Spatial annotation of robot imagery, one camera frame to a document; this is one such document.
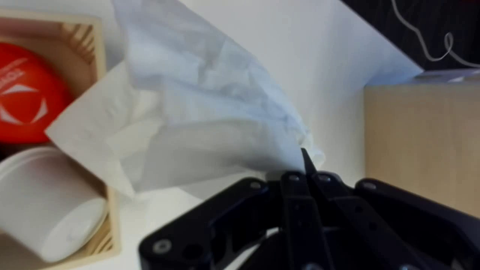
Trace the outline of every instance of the black plastic part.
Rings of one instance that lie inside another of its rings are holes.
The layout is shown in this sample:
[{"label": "black plastic part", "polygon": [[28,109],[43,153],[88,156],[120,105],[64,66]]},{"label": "black plastic part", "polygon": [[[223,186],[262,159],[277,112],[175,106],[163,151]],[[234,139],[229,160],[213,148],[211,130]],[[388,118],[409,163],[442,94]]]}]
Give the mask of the black plastic part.
[{"label": "black plastic part", "polygon": [[303,174],[285,174],[280,181],[283,198],[283,231],[286,234],[289,268],[316,265],[331,270],[333,262],[325,235]]},{"label": "black plastic part", "polygon": [[[259,243],[271,223],[280,223],[280,211],[271,210],[282,204],[274,189],[274,184],[246,178],[180,216],[141,243],[142,268],[223,268]],[[154,244],[160,240],[168,240],[171,250],[157,253]]]},{"label": "black plastic part", "polygon": [[255,244],[240,270],[480,268],[478,219],[376,180],[351,189],[303,154],[306,174],[240,180],[148,235],[142,268],[222,270]]},{"label": "black plastic part", "polygon": [[313,183],[336,208],[343,226],[348,226],[372,252],[379,268],[390,270],[402,265],[414,265],[418,270],[429,268],[382,217],[366,201],[355,196],[336,174],[319,172]]},{"label": "black plastic part", "polygon": [[480,268],[478,219],[373,178],[358,181],[355,193],[429,256],[447,265],[457,259],[466,270]]}]

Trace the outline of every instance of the wooden box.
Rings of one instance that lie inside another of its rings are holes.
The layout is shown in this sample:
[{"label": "wooden box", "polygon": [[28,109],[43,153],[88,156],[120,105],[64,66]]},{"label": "wooden box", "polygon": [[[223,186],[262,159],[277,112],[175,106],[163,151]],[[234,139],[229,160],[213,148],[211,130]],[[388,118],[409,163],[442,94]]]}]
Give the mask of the wooden box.
[{"label": "wooden box", "polygon": [[366,88],[366,174],[480,217],[480,84]]},{"label": "wooden box", "polygon": [[[10,42],[42,55],[69,85],[82,94],[105,73],[100,21],[78,15],[0,10],[0,42]],[[0,235],[0,268],[69,270],[112,256],[120,250],[115,192],[94,180],[108,199],[108,216],[94,237],[73,256],[43,264],[6,235]]]}]

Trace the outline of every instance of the red object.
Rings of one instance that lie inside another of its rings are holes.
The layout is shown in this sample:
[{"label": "red object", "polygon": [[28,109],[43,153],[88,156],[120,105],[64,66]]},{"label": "red object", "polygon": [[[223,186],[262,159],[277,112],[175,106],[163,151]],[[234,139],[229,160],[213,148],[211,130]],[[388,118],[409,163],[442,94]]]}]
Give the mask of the red object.
[{"label": "red object", "polygon": [[0,42],[0,142],[46,142],[45,129],[70,102],[40,57]]}]

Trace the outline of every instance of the white paper cup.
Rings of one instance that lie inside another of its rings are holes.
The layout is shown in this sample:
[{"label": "white paper cup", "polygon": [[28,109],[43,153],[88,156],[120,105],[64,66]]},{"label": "white paper cup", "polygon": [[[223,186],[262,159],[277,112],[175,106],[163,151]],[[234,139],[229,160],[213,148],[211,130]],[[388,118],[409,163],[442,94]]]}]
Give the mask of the white paper cup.
[{"label": "white paper cup", "polygon": [[82,247],[105,208],[105,199],[54,147],[30,148],[0,163],[0,231],[46,262]]}]

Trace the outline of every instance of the white tissue paper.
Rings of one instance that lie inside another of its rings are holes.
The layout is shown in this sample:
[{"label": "white tissue paper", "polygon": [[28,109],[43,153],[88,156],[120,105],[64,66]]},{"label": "white tissue paper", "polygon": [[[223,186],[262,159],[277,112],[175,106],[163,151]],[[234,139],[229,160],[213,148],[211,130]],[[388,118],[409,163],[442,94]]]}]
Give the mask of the white tissue paper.
[{"label": "white tissue paper", "polygon": [[319,153],[258,61],[177,0],[114,0],[126,58],[46,133],[126,195]]}]

